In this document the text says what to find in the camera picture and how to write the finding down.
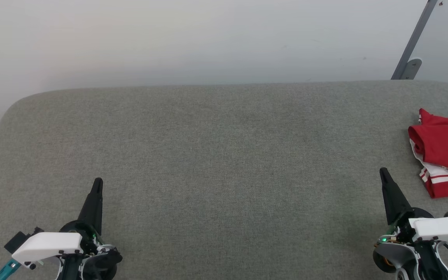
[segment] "metal bracket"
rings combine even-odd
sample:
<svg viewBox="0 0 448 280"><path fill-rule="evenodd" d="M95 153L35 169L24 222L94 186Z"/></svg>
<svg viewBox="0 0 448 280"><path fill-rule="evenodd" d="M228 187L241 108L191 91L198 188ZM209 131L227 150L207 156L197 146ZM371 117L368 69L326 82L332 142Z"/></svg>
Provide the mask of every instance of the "metal bracket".
<svg viewBox="0 0 448 280"><path fill-rule="evenodd" d="M400 80L414 80L414 77L416 77L416 74L418 74L418 70L419 67L421 67L421 64L423 64L423 61L419 58L415 58L407 62Z"/></svg>
<svg viewBox="0 0 448 280"><path fill-rule="evenodd" d="M401 80L401 79L405 80L405 77L407 77L403 76L404 69L407 66L407 62L411 58L414 47L418 43L418 39L421 36L423 29L425 28L428 18L430 18L430 15L432 14L433 8L437 5L437 2L438 0L428 0L428 2L426 3L425 8L421 13L421 17L419 18L418 23L416 24L416 27L412 32L411 38L409 39L409 42L407 42L407 46L404 49L404 53L402 53L402 57L400 57L400 61L397 64L395 71L393 72L391 80Z"/></svg>

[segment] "folded red garment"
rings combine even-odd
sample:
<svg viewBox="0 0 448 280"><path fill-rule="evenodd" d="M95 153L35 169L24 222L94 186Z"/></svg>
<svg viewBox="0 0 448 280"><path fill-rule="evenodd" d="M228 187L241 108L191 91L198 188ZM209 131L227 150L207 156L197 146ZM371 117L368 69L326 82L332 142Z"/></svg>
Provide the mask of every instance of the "folded red garment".
<svg viewBox="0 0 448 280"><path fill-rule="evenodd" d="M448 196L448 118L420 109L420 123L409 127L414 156L424 166L420 177L432 198Z"/></svg>
<svg viewBox="0 0 448 280"><path fill-rule="evenodd" d="M423 155L425 163L448 167L448 119L419 110L421 125L409 126L409 138L414 150Z"/></svg>

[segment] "gray metal rod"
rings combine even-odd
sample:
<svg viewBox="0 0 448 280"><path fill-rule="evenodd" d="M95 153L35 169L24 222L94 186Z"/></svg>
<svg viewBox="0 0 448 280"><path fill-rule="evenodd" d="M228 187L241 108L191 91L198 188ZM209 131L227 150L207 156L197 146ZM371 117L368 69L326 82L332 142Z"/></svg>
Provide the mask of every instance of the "gray metal rod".
<svg viewBox="0 0 448 280"><path fill-rule="evenodd" d="M421 17L419 18L419 21L416 24L414 31L412 32L411 38L409 39L409 42L407 42L404 53L402 53L399 64L397 64L397 67L393 72L391 80L400 80L402 78L402 74L406 69L407 62L409 61L409 58L411 58L412 52L414 51L419 37L421 36L421 33L423 33L423 29L425 29L426 22L428 22L428 19L432 14L433 8L435 8L435 6L437 5L437 2L438 0L428 0L428 2L426 3L425 8L421 13Z"/></svg>

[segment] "gray table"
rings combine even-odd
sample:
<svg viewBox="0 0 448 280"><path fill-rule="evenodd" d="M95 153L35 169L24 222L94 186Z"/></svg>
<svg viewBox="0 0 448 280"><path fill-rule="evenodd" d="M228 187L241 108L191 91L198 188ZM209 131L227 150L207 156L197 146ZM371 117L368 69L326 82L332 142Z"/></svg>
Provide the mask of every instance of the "gray table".
<svg viewBox="0 0 448 280"><path fill-rule="evenodd" d="M448 117L423 81L120 87L36 94L0 122L3 245L77 218L103 177L103 237L123 279L392 279L378 169L436 216L407 127ZM55 267L18 279L54 279Z"/></svg>

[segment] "white plastic mount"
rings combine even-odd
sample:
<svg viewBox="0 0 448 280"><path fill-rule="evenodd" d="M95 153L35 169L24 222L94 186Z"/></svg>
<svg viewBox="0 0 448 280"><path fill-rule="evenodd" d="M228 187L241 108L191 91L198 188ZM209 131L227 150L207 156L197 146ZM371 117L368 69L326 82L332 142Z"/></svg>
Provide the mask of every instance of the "white plastic mount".
<svg viewBox="0 0 448 280"><path fill-rule="evenodd" d="M448 242L448 217L409 219L409 223L416 230L413 241L421 237L423 240L436 239Z"/></svg>
<svg viewBox="0 0 448 280"><path fill-rule="evenodd" d="M78 233L68 232L39 232L35 234L18 248L11 257L22 265L24 262L37 262L41 259L64 254L73 254L76 250L80 253L82 236Z"/></svg>

